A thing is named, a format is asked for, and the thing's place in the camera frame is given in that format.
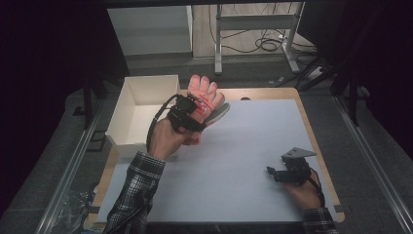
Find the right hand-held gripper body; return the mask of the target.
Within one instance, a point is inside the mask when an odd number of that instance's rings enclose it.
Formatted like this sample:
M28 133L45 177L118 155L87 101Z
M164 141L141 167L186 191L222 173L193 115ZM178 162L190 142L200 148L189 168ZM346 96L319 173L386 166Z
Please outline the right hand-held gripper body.
M311 168L306 157L316 156L316 153L306 149L293 147L282 155L282 161L286 167L280 171L287 183L303 184L311 176Z

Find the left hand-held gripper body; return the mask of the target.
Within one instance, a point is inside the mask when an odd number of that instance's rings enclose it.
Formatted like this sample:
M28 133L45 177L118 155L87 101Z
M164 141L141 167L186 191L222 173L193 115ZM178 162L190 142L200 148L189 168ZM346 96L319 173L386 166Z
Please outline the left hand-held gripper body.
M175 131L179 131L181 128L187 129L187 121L194 119L191 114L197 109L195 100L191 97L185 97L178 95L176 97L175 105L169 110L168 118Z

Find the pink glove with grey palm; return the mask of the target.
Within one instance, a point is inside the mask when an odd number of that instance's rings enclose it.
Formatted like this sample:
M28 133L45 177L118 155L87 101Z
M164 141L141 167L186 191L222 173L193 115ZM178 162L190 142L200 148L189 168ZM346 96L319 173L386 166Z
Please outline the pink glove with grey palm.
M210 126L213 123L220 120L223 116L225 116L228 113L230 107L231 105L228 102L222 104L220 107L212 111L211 114L205 119L205 124L207 126Z

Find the pink glove with printed back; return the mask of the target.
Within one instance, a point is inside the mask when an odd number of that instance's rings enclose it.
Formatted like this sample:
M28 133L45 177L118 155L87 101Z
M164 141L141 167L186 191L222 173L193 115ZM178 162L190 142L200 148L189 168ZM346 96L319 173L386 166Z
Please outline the pink glove with printed back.
M193 75L190 78L187 95L195 98L197 104L197 109L191 114L192 118L204 123L212 111L225 103L225 96L217 89L217 84L210 82L205 76Z

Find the white box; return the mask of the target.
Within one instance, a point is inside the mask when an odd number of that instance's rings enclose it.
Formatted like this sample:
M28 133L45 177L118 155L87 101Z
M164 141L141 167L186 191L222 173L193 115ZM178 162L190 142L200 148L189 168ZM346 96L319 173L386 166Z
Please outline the white box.
M106 136L121 157L146 151L154 116L173 95L180 93L177 75L126 77Z

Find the person's right hand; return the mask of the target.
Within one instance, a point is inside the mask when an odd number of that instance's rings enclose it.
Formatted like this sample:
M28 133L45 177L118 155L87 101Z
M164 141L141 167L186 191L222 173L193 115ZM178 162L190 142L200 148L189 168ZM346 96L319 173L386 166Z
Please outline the person's right hand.
M321 208L319 181L315 173L312 173L311 181L306 180L301 185L285 183L283 186L300 209L310 210Z

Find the person's left hand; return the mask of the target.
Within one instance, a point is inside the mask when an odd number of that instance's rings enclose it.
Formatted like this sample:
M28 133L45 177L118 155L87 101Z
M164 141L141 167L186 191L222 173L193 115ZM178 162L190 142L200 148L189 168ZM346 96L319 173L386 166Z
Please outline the person's left hand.
M194 144L196 138L201 134L198 132L184 131L176 132L168 118L159 121L151 136L149 154L162 160L175 153L182 144Z

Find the light blue table mat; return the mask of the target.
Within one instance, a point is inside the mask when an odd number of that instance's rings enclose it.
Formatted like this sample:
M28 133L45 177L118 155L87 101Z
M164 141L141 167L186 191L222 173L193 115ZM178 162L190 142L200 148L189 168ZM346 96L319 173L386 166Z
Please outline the light blue table mat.
M151 224L292 223L299 208L268 173L282 155L312 145L293 99L234 100L200 144L170 156L148 215Z

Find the white cabinet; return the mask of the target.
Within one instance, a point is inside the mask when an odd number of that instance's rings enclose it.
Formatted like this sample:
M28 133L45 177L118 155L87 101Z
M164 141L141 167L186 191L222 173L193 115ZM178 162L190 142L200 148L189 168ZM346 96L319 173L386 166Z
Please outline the white cabinet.
M125 56L190 53L192 7L107 10Z

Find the black metal stand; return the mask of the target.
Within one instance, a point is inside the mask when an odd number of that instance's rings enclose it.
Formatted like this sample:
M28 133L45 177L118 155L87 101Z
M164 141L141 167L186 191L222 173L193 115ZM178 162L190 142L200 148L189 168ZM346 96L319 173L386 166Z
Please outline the black metal stand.
M350 81L348 97L348 115L355 126L358 126L357 102L359 100L367 100L369 97L370 93L364 86L361 86L356 80Z
M93 120L92 94L95 94L98 99L104 99L107 98L108 92L101 78L87 76L84 80L83 93L85 113L84 129L86 130Z

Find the white power strip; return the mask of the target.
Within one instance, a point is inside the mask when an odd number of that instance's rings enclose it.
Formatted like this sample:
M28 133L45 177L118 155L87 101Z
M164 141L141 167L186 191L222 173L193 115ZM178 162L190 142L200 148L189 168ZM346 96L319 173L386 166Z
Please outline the white power strip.
M307 78L309 80L314 80L316 78L318 78L319 76L321 76L321 74L325 71L324 67L318 66L317 68L315 68L313 71L311 71L308 75Z

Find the clear plastic bag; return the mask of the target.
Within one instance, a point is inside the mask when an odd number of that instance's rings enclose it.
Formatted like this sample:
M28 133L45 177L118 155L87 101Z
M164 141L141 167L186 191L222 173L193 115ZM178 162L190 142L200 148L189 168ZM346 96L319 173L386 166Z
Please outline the clear plastic bag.
M84 221L94 200L94 192L69 190L57 216L53 234L82 234Z

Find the aluminium floor rail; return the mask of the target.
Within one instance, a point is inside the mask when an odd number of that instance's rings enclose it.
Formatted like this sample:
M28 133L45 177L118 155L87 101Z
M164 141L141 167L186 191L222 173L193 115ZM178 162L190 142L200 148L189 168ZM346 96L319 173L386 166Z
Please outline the aluminium floor rail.
M361 152L362 157L375 177L404 234L413 234L413 215L408 210L398 191L392 185L363 132L350 118L345 102L338 97L333 97L332 99L336 103L347 128L349 129L359 151Z
M77 170L83 160L84 154L87 150L88 144L92 138L95 126L100 119L101 110L105 104L104 100L99 99L93 109L92 122L82 131L82 135L72 153L69 161L63 171L63 174L57 184L55 192L46 208L39 225L36 228L35 234L50 234L52 232L54 222L62 207L63 198L65 197L72 181L77 173Z

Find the grey metal desk frame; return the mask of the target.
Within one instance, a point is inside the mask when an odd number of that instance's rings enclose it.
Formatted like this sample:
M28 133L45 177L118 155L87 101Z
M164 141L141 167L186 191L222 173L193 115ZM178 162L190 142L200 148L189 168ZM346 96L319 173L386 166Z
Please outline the grey metal desk frame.
M282 43L282 50L293 73L298 73L300 68L292 54L293 39L298 28L304 3L299 2L293 14L283 15L241 15L222 16L220 4L216 13L216 42L214 54L214 72L222 74L222 53L220 33L228 30L261 30L261 29L286 29L289 34Z

